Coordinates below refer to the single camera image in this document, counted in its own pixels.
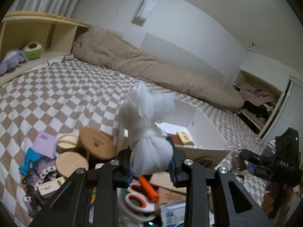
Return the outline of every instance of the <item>white box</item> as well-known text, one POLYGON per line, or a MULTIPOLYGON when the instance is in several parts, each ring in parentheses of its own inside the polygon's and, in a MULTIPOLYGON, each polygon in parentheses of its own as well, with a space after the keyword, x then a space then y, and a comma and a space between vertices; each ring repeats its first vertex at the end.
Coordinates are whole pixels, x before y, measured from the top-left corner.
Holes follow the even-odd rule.
MULTIPOLYGON (((186 131, 194 141, 194 147, 176 145, 185 151, 189 159, 210 156, 213 160, 211 168, 219 164, 231 151, 229 145, 216 127, 198 107, 176 100, 176 112, 157 124, 158 127, 170 134, 186 131)), ((117 139, 117 153, 128 147, 128 133, 120 126, 117 139)))
POLYGON ((65 182, 64 177, 56 178, 52 181, 43 183, 38 186, 38 190, 40 192, 40 195, 44 199, 50 198, 65 182))

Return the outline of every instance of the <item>crocheted fabric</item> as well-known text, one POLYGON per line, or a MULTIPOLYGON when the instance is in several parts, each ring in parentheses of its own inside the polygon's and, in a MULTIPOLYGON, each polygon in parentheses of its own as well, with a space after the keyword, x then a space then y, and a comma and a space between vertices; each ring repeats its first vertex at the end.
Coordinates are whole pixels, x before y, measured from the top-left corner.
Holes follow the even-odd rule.
POLYGON ((23 200, 31 217, 35 217, 38 213, 38 200, 35 198, 38 186, 42 183, 54 180, 57 176, 55 165, 56 158, 40 157, 36 161, 29 161, 29 170, 22 180, 26 184, 28 191, 23 200))

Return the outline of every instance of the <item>cardboard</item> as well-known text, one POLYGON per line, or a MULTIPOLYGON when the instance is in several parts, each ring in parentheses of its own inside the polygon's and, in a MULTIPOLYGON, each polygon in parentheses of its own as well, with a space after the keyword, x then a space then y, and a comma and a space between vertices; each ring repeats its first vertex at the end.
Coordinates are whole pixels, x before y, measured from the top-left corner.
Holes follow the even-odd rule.
POLYGON ((186 195, 161 187, 158 188, 157 193, 160 195, 160 199, 155 204, 155 214, 157 215, 160 215, 161 204, 186 200, 186 195))
POLYGON ((55 136, 40 131, 31 148, 35 152, 53 159, 56 140, 55 136))
POLYGON ((158 187, 186 194, 186 188, 176 188, 173 186, 169 173, 167 172, 153 174, 149 183, 158 187))

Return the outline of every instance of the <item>purple card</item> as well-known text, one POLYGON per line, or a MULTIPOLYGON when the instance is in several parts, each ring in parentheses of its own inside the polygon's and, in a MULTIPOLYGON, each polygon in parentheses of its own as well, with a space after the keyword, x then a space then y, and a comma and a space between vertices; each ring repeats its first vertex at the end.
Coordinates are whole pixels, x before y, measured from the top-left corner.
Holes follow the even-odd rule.
POLYGON ((55 136, 40 131, 31 148, 39 154, 53 158, 56 140, 55 136))

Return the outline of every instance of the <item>ceiling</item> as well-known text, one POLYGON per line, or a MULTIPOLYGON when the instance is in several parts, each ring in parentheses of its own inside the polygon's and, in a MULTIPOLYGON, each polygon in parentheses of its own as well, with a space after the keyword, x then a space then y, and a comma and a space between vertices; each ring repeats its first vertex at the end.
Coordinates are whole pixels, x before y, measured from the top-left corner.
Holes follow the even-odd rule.
POLYGON ((303 27, 286 0, 185 0, 220 23, 246 49, 303 73, 303 27))

